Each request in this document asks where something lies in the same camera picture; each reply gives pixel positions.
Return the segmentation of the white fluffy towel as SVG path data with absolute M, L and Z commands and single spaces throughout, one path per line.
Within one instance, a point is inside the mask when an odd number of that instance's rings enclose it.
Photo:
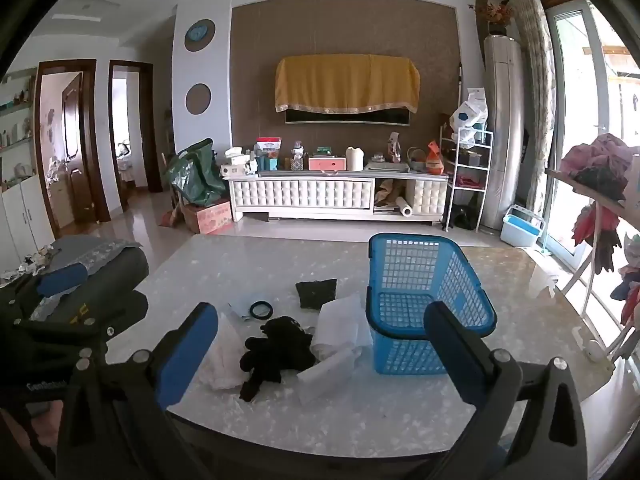
M 240 367 L 245 349 L 242 340 L 224 313 L 218 314 L 218 330 L 201 362 L 196 378 L 214 391 L 241 387 L 248 378 Z

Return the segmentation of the light blue cloth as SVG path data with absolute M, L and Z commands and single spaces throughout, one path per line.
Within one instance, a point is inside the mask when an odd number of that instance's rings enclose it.
M 250 310 L 250 304 L 243 304 L 242 302 L 236 302 L 235 304 L 228 304 L 229 310 L 243 321 L 254 320 L 252 311 Z

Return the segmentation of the black plush toy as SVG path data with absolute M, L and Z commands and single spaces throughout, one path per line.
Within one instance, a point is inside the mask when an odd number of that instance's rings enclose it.
M 280 384 L 283 372 L 300 373 L 317 363 L 311 351 L 312 335 L 294 318 L 272 318 L 260 330 L 261 337 L 247 338 L 240 359 L 240 369 L 248 374 L 240 390 L 245 402 L 257 396 L 264 382 Z

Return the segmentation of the blue plastic laundry basket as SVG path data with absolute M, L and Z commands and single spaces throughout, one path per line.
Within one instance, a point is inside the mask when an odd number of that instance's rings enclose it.
M 366 315 L 373 333 L 373 367 L 393 376 L 441 375 L 445 367 L 426 339 L 424 312 L 442 302 L 478 336 L 490 335 L 497 313 L 480 279 L 447 237 L 402 233 L 372 236 Z

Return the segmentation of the white cloth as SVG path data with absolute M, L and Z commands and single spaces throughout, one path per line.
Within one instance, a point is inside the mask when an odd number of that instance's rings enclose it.
M 360 295 L 350 295 L 324 304 L 310 346 L 318 363 L 297 374 L 300 402 L 308 404 L 346 385 L 354 374 L 363 350 L 372 344 L 366 309 Z

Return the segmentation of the dark green square cloth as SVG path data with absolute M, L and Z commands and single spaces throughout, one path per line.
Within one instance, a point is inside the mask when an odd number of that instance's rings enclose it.
M 296 283 L 300 307 L 303 310 L 320 311 L 325 304 L 336 298 L 336 286 L 336 278 Z

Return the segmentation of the green plastic bag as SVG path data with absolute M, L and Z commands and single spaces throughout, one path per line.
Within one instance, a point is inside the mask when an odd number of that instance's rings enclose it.
M 189 204 L 209 207 L 228 197 L 228 188 L 216 164 L 214 141 L 204 139 L 171 159 L 166 170 L 168 183 Z

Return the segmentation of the orange bag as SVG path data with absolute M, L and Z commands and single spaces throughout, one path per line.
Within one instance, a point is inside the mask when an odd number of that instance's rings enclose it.
M 442 154 L 440 148 L 435 141 L 427 145 L 428 151 L 425 159 L 425 169 L 433 176 L 441 176 L 445 173 L 444 163 L 442 162 Z

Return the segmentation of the white metal shelf rack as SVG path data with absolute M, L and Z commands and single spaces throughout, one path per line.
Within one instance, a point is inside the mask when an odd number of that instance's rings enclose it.
M 473 230 L 478 231 L 485 210 L 488 180 L 491 175 L 491 155 L 494 134 L 488 130 L 471 129 L 474 144 L 465 148 L 461 133 L 446 122 L 439 129 L 439 148 L 448 178 L 447 197 L 442 229 L 449 231 L 454 226 L 455 206 L 465 206 L 472 216 Z

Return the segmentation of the wooden clothes rack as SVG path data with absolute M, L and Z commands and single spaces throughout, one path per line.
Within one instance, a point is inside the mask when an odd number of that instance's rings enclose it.
M 622 313 L 615 318 L 622 330 L 607 346 L 593 339 L 582 345 L 582 351 L 592 362 L 629 359 L 639 344 L 639 237 L 619 236 L 617 228 L 621 221 L 634 229 L 639 227 L 639 150 L 603 133 L 589 144 L 573 146 L 560 161 L 560 168 L 547 169 L 546 176 L 590 199 L 578 214 L 572 240 L 576 245 L 589 245 L 591 252 L 562 292 L 569 292 L 589 270 L 586 295 L 590 296 L 594 277 L 614 270 L 614 250 L 624 252 L 626 264 L 620 268 L 620 284 L 611 295 L 623 304 Z

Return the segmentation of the pink drawer box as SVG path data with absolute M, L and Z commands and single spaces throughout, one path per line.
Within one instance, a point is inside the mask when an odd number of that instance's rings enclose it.
M 308 158 L 308 169 L 322 172 L 346 171 L 347 162 L 345 157 L 311 156 Z

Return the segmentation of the white plastic jug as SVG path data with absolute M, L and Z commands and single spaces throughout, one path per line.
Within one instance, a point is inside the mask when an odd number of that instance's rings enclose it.
M 361 148 L 349 146 L 345 152 L 347 170 L 362 171 L 364 167 L 364 151 Z

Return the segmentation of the white plastic bags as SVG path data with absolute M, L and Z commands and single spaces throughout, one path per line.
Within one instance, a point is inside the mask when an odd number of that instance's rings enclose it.
M 452 140 L 462 148 L 483 144 L 488 122 L 488 106 L 484 88 L 469 88 L 468 97 L 449 117 Z

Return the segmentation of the standing air conditioner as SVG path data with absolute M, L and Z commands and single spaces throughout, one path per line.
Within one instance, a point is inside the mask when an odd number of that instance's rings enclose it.
M 514 204 L 524 138 L 524 75 L 520 44 L 508 36 L 484 41 L 485 93 L 491 160 L 486 183 L 482 226 L 500 231 Z

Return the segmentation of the round blue wall clock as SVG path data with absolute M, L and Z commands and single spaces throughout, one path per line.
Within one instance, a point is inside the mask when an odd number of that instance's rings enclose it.
M 189 27 L 184 35 L 183 44 L 189 52 L 205 49 L 215 38 L 216 24 L 209 18 L 203 18 Z

